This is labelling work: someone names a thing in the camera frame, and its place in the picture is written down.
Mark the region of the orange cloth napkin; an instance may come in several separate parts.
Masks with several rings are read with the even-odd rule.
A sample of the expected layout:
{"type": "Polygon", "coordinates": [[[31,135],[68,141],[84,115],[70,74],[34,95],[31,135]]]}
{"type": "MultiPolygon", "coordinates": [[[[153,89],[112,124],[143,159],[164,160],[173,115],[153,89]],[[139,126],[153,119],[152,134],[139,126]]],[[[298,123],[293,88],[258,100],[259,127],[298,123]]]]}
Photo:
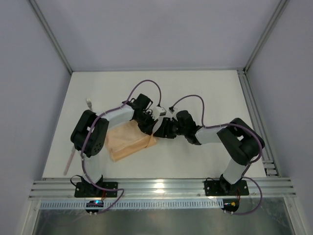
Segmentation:
{"type": "Polygon", "coordinates": [[[105,146],[113,162],[157,144],[157,138],[140,131],[132,120],[111,128],[106,135],[105,146]]]}

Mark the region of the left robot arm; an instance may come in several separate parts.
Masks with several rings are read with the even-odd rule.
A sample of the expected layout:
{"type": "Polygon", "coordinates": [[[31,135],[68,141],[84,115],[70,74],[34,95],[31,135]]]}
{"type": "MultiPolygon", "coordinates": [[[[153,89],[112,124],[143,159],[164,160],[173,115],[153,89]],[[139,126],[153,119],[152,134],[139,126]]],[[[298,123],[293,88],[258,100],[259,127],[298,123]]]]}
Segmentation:
{"type": "Polygon", "coordinates": [[[153,127],[158,115],[150,98],[140,94],[102,113],[85,110],[70,140],[82,161],[81,184],[91,190],[104,190],[99,153],[103,148],[114,161],[156,145],[153,127]]]}

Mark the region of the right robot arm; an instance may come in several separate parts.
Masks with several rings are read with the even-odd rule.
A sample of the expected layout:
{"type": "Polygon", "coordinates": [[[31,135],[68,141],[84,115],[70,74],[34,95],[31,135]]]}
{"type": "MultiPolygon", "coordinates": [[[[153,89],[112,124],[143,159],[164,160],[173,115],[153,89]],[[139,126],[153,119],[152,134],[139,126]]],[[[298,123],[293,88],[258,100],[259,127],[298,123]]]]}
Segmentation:
{"type": "Polygon", "coordinates": [[[179,111],[171,118],[159,118],[152,133],[153,136],[164,139],[184,136],[193,145],[222,143],[231,157],[219,179],[219,188],[226,195],[236,190],[253,158],[261,157],[265,147],[264,140],[240,118],[221,125],[200,126],[186,110],[179,111]]]}

